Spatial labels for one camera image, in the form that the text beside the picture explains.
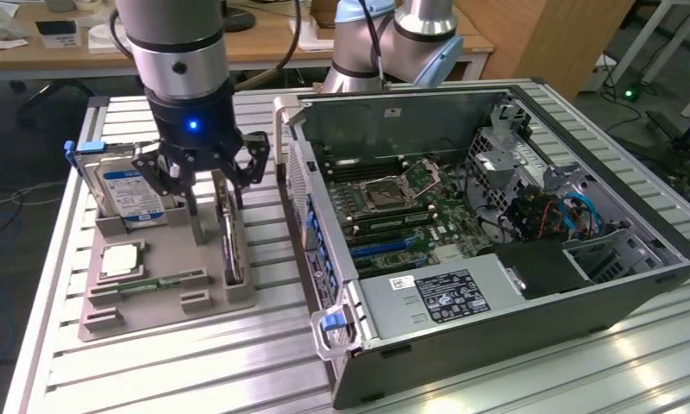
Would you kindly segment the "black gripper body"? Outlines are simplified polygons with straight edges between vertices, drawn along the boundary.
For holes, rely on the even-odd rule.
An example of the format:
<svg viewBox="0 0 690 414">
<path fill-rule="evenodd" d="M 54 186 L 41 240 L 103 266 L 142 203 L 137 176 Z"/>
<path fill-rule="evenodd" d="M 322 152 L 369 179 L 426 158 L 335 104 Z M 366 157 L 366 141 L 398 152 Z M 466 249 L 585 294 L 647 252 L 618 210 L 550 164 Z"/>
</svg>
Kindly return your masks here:
<svg viewBox="0 0 690 414">
<path fill-rule="evenodd" d="M 237 171 L 242 138 L 230 86 L 191 99 L 161 97 L 146 90 L 146 98 L 161 138 L 159 153 L 166 160 L 193 172 Z"/>
</svg>

